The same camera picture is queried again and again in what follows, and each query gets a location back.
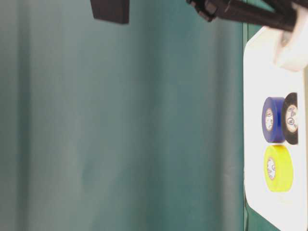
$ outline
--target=white plastic piece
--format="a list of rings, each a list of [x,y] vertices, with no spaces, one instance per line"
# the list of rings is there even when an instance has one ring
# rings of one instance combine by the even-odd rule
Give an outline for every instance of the white plastic piece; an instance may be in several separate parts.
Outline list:
[[[274,57],[277,66],[291,71],[300,71],[308,65],[308,9],[297,6],[296,11],[294,31],[280,32]]]
[[[244,185],[248,204],[282,231],[308,230],[308,11],[286,43],[282,31],[263,27],[244,53]],[[271,192],[264,177],[262,109],[267,97],[297,93],[298,144],[284,145],[293,162],[293,184],[287,192]]]

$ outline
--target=green backdrop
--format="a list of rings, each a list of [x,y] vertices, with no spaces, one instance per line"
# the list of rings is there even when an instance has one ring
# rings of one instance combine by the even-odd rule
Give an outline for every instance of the green backdrop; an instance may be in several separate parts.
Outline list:
[[[0,33],[0,230],[243,230],[241,24],[7,0]]]

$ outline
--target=yellow tape roll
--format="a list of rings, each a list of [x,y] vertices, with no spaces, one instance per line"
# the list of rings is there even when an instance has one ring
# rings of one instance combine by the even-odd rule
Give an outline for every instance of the yellow tape roll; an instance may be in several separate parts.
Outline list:
[[[272,192],[287,192],[293,182],[293,166],[286,147],[267,147],[264,156],[265,181]]]

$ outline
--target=electrical tape roll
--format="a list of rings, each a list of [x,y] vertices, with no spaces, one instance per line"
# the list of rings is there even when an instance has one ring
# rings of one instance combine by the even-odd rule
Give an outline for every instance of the electrical tape roll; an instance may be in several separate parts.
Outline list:
[[[287,192],[293,183],[293,166],[286,147],[274,145],[267,147],[264,156],[264,176],[272,192]]]
[[[262,130],[264,138],[269,143],[284,142],[281,126],[281,111],[283,97],[268,97],[262,110]]]
[[[282,106],[282,131],[285,139],[290,144],[298,143],[297,122],[297,93],[290,93],[285,98]]]

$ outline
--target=white platform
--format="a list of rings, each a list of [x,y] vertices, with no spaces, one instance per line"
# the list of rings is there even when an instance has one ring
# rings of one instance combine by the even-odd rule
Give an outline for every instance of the white platform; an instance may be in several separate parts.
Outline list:
[[[244,53],[244,185],[248,204],[261,216],[282,231],[306,231],[308,229],[307,191],[307,127],[308,93],[305,78],[307,71],[287,70],[283,62],[292,60],[277,58],[282,32],[264,27],[247,44]],[[303,49],[308,48],[306,40]],[[261,115],[267,97],[286,97],[297,92],[298,144],[282,143],[290,153],[293,169],[293,185],[288,192],[271,192],[265,182],[263,160],[267,143],[263,137]]]

